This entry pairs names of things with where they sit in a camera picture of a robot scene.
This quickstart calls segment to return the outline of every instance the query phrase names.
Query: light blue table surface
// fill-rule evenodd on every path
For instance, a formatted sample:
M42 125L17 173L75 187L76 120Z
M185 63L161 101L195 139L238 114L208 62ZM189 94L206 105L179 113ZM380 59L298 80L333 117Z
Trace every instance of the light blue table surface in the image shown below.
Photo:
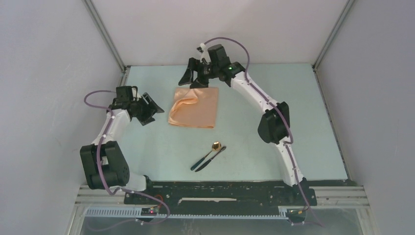
M130 170L158 181L281 180L280 154L257 133L261 113L237 91L218 79L216 127L199 129L168 124L173 95L185 66L131 67L127 85L138 86L165 110L141 126L133 119L119 141ZM309 64L250 65L252 79L278 102L290 107L293 152L308 180L346 179L323 100ZM227 149L205 169L190 167L220 141Z

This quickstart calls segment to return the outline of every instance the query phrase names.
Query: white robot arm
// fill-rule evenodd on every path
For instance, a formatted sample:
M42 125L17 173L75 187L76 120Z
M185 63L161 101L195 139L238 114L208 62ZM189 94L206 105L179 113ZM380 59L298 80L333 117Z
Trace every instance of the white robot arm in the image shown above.
M241 93L242 96L244 96L254 107L259 109L263 114L266 113L268 110L272 110L274 106L277 106L278 102L272 98L270 98L247 74L247 78L249 82L245 79L245 72L238 73L231 81L231 87L237 90L239 93ZM262 94L264 94L268 100L265 100L255 89L259 89ZM282 172L282 177L284 183L287 185L293 186L297 184L294 170L297 171L297 176L299 179L303 178L303 175L300 171L300 169L297 167L297 161L294 157L294 154L292 154L294 164L293 166L290 155L287 152L287 149L284 145L287 145L290 148L291 153L293 152L291 149L291 144L285 143L289 142L290 138L288 136L283 137L279 140L278 144L273 143L273 146L279 151L281 154L281 158L279 158L279 167Z
M121 139L132 118L137 118L144 126L154 121L154 114L163 113L164 110L147 93L139 95L138 88L131 86L117 87L116 98L108 108L90 106L106 109L107 119L92 144L80 150L88 186L108 191L109 187L126 186L131 190L144 191L148 177L130 173L117 140Z
M285 102L278 103L268 96L249 76L245 68L238 62L231 63L221 44L214 45L206 50L205 44L201 44L198 50L202 53L200 60L190 58L189 63L179 86L190 84L190 88L206 88L208 80L219 78L228 86L242 94L262 114L258 127L260 137L267 143L273 143L281 154L279 167L283 174L283 181L289 186L297 185L303 179L303 174L298 168L297 161L291 149L289 132L285 127L280 114L289 125L288 105Z

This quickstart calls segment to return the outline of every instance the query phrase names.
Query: spoon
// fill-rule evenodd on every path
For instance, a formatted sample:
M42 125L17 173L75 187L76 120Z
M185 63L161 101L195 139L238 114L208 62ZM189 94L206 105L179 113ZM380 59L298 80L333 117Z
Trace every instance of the spoon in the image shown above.
M206 159L206 157L207 156L209 156L209 154L212 152L212 151L218 151L220 148L222 147L222 145L220 144L220 142L215 142L215 143L213 143L212 144L212 150L208 153L208 154L206 154L206 156L204 156L204 157L202 157L198 162L196 162L195 163L195 165L193 165L191 168L190 168L190 170L194 170L194 169L196 169L196 167L198 166L198 165L200 165L200 163L202 163L205 159Z

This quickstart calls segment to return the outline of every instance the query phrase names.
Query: folded towel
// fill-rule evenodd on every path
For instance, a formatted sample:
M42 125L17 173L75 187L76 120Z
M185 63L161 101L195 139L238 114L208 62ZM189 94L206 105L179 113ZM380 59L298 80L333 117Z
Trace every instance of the folded towel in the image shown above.
M176 88L168 123L197 128L215 127L218 94L217 87Z

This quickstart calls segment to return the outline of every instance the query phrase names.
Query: purple cable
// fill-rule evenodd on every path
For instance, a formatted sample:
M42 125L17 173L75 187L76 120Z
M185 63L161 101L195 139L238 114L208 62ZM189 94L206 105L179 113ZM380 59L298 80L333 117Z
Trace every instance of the purple cable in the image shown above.
M102 92L115 93L115 92L109 91L109 90L93 91L93 92L88 93L84 97L84 103L86 105L90 106L90 107L93 107L93 108L105 109L108 112L110 112L111 113L111 116L113 117L114 116L114 113L113 113L113 111L110 108L105 107L105 106L93 105L93 104L90 104L90 103L87 102L87 98L90 95L95 94L95 93L102 93ZM96 149L96 164L97 164L97 167L98 167L98 173L99 173L99 177L101 178L102 185L104 186L104 188L108 192L108 194L111 195L111 196L112 195L115 195L116 192L121 189L123 192L135 193L135 194L138 194L138 195L141 195L141 196L150 198L152 200L155 200L155 201L161 203L166 208L166 210L167 210L167 216L165 218L163 218L162 220L157 221L157 222L144 222L144 221L142 221L142 223L145 223L145 224L159 224L159 223L162 223L163 221L165 221L170 216L170 208L168 207L168 205L165 202L163 202L162 200L159 200L159 199L157 199L157 198L155 198L153 196L150 196L150 195L148 195L146 193L143 193L143 192L133 191L133 190L130 190L130 189L120 188L120 187L117 187L113 192L111 192L110 188L108 187L107 181L105 180L104 173L102 171L100 153L101 153L101 145L102 145L102 142L104 141L104 139L105 139L105 137L106 137L106 135L108 133L108 130L110 129L110 126L111 126L112 123L113 123L113 118L110 118L110 120L108 121L107 125L105 126L105 129L104 129L104 132L102 133L101 138L99 139L98 146L97 146L97 149ZM90 229L91 231L94 231L94 232L101 232L101 231L105 231L105 230L108 230L108 229L115 228L116 226L118 226L120 224L127 223L127 222L130 222L130 221L135 221L135 219L123 220L123 221L121 221L119 223L113 224L113 225L111 225L111 226L109 226L107 228L104 228L104 229L94 229L94 228L91 228L88 224L87 224L87 228Z
M114 112L110 108L105 107L105 106L93 105L93 104L90 104L90 103L87 102L87 98L90 95L95 94L95 93L102 93L102 92L114 93L113 91L109 91L109 90L98 90L98 91L90 92L85 96L84 103L86 105L90 106L90 107L93 107L93 108L105 109L108 112L110 112L111 116L113 117ZM101 165L101 158L100 158L102 141L104 141L105 136L107 135L108 129L111 126L111 123L113 123L113 118L110 118L110 120L107 123L107 126L105 126L105 129L104 129L104 132L102 133L101 138L99 139L98 146L96 148L96 164L98 165L98 173L99 173L99 177L101 178L102 185L104 186L104 188L108 192L108 194L112 196L112 195L116 194L116 192L119 190L119 188L116 188L114 190L114 192L111 192L110 188L108 187L107 181L104 178L104 173L102 172L102 165Z
M247 67L246 67L246 69L245 69L245 81L248 83L248 85L250 85L250 86L252 86L252 88L260 95L260 96L262 96L262 98L264 98L264 100L267 102L267 103L269 103L275 110L276 110L276 112L278 113L278 115L280 116L280 118L281 118L281 120L282 120L282 122L284 123L284 126L285 126L285 128L287 129L287 132L288 132L288 136L290 137L290 141L284 141L284 146L285 146L285 148L287 149L287 151L288 151L288 154L289 154L289 156L290 156L290 159L291 159L291 163L292 163L292 165L293 165L293 170L294 170L294 175L295 175L295 178L296 178L296 181L297 181L297 184L298 184L298 186L299 186L299 189L300 189L300 192L301 192L301 195L302 195L302 197L303 197L303 199L304 199L304 201L305 201L305 203L306 203L306 205L308 206L308 208L310 209L310 211L311 211L311 213L313 214L313 216L316 218L316 220L318 221L318 225L320 225L320 226L322 226L322 227L324 227L324 224L319 220L319 218L316 216L316 214L314 213L314 211L313 211L313 209L310 207L310 203L308 202L308 200L307 200L307 197L305 196L305 194L304 194L304 191L302 190L302 187L301 187L301 184L300 184L300 180L299 180L299 177L298 177L298 174L297 174L297 170L296 170L296 168L297 168L297 166L296 166L296 164L295 164L295 162L294 162L294 157L293 157L293 155L292 155L292 153L291 153L291 151L290 151L290 148L288 147L288 144L292 144L292 143L294 143L294 138L293 138L293 134L291 133L291 130L290 130L290 127L288 126L288 123L287 123L287 120L285 120L285 117L282 115L282 113L281 113L281 111L276 107L276 105L275 104L273 104L273 103L271 103L271 102L269 102L270 100L267 98L267 96L264 94L264 93L262 93L260 90L259 90L259 88L257 88L254 84L252 84L252 83L250 83L250 81L249 81L249 79L248 79L248 68L249 68L249 64L250 64L250 61L251 61L251 58L250 58L250 56L249 56L249 53L248 53L248 50L240 43L240 42L238 42L237 40L234 40L234 39L232 39L232 38L226 38L226 37L216 37L216 38L212 38L212 39L209 39L209 40L207 40L206 42L205 42L205 45L206 44L208 44L208 43L210 43L210 42L212 42L212 41L214 41L214 40L218 40L218 39L223 39L223 40L228 40L228 41L231 41L231 42L234 42L234 43L236 43L236 44L238 44L238 45L240 45L241 47L242 47L242 49L245 51L245 53L246 53L246 55L247 55L247 58L248 58L248 61L247 61ZM303 225L303 223L292 223L293 225Z

